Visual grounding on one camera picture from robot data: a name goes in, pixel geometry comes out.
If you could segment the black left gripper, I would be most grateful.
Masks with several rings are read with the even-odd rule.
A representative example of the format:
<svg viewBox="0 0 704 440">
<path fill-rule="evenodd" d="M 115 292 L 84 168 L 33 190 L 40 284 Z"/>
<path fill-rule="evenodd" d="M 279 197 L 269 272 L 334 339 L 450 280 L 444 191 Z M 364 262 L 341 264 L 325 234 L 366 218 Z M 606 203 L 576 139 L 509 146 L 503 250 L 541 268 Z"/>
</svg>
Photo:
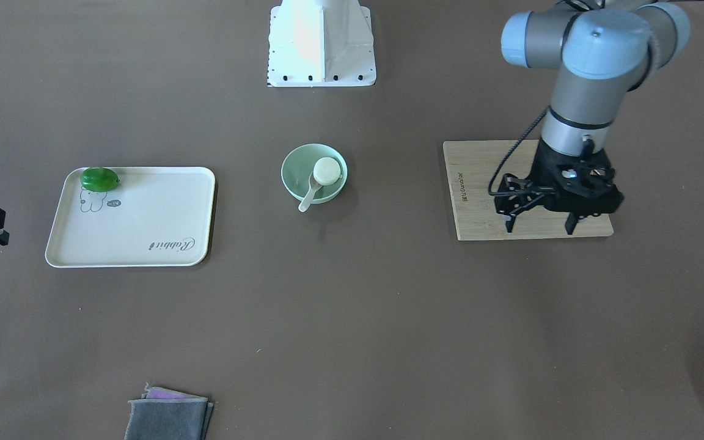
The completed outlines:
<svg viewBox="0 0 704 440">
<path fill-rule="evenodd" d="M 536 206 L 548 211 L 569 213 L 565 231 L 572 236 L 578 216 L 617 211 L 624 195 L 614 183 L 615 169 L 605 150 L 586 158 L 569 156 L 539 142 L 529 175 L 520 179 L 505 174 L 499 184 L 494 206 L 505 217 L 505 229 L 512 233 L 516 217 Z"/>
</svg>

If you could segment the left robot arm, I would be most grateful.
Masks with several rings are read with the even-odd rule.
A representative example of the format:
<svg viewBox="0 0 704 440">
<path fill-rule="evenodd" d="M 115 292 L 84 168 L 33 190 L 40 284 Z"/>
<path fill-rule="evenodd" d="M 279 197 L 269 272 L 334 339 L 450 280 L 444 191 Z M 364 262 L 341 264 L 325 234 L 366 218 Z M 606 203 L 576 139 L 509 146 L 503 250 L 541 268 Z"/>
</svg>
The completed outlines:
<svg viewBox="0 0 704 440">
<path fill-rule="evenodd" d="M 692 27 L 678 5 L 658 1 L 559 1 L 544 12 L 519 12 L 501 33 L 514 66 L 557 72 L 537 149 L 525 178 L 494 171 L 487 192 L 511 233 L 536 207 L 567 213 L 572 235 L 584 218 L 612 214 L 624 201 L 604 142 L 626 93 L 675 59 Z"/>
</svg>

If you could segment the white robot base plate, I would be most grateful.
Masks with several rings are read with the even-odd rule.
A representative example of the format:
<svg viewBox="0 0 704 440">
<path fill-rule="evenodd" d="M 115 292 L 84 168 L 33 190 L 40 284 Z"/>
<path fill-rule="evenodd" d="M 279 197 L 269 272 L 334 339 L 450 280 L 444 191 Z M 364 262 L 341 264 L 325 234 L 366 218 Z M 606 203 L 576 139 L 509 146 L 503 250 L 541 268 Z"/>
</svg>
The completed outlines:
<svg viewBox="0 0 704 440">
<path fill-rule="evenodd" d="M 270 11 L 269 87 L 364 87 L 377 79 L 372 14 L 358 1 L 283 1 Z"/>
</svg>

